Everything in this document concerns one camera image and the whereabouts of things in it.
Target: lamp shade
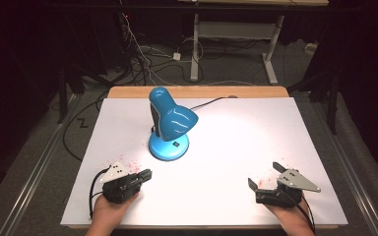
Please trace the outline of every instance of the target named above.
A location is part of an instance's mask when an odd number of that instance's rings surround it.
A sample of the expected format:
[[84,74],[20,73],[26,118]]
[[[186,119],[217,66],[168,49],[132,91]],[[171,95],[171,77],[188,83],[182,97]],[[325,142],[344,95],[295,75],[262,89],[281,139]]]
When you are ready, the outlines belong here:
[[150,102],[155,130],[150,135],[149,150],[160,160],[175,160],[189,148],[186,133],[198,122],[198,116],[177,105],[166,88],[154,88]]
[[198,116],[190,109],[177,105],[166,88],[154,88],[150,102],[158,114],[158,132],[164,141],[172,141],[185,135],[198,122]]

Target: hand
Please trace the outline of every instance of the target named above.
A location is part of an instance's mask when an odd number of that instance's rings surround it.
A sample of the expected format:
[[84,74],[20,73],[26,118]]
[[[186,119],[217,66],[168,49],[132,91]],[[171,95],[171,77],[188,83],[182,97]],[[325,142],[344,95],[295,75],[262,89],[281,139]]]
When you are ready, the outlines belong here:
[[121,223],[125,212],[134,200],[137,199],[138,193],[122,205],[110,203],[103,195],[97,197],[94,203],[94,217],[87,236],[110,235],[112,231]]
[[[303,210],[305,210],[305,212],[309,212],[309,208],[305,200],[302,200],[299,205],[303,208]],[[308,220],[296,206],[292,208],[282,208],[278,206],[265,205],[265,207],[278,218],[284,232],[286,232],[288,236],[314,235]]]

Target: table surface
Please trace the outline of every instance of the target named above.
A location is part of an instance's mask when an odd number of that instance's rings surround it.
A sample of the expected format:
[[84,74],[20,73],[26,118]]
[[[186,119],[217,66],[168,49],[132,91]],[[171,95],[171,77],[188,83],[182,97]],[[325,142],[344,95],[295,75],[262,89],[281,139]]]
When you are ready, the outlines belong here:
[[[187,107],[219,96],[240,97],[194,110],[200,119],[188,133],[190,147],[184,156],[169,162],[153,158],[147,147],[153,126],[151,89],[113,88],[103,102],[62,225],[90,225],[91,182],[98,171],[116,161],[130,173],[153,171],[153,179],[143,184],[122,228],[279,227],[278,220],[255,203],[247,184],[251,178],[261,189],[275,189],[279,172],[273,169],[273,161],[298,169],[322,189],[305,192],[317,227],[347,224],[297,106],[284,88],[167,88],[177,104]],[[192,97],[203,98],[177,98],[190,97],[191,91]],[[97,183],[94,192],[100,189]]]

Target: lamp arm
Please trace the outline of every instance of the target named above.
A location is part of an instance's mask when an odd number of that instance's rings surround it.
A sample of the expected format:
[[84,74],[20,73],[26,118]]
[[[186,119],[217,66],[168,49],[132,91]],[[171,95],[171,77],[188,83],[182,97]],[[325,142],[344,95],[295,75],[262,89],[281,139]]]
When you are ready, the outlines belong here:
[[150,109],[152,110],[152,117],[153,117],[153,121],[155,122],[156,136],[160,137],[160,132],[158,129],[158,120],[159,120],[158,112],[156,111],[155,107],[151,103],[150,103]]

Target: forearm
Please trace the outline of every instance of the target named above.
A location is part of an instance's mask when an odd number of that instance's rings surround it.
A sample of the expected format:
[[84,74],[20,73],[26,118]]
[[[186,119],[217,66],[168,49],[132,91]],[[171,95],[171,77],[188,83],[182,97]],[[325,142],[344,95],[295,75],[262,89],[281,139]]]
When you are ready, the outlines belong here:
[[110,236],[112,231],[104,225],[91,224],[86,236]]

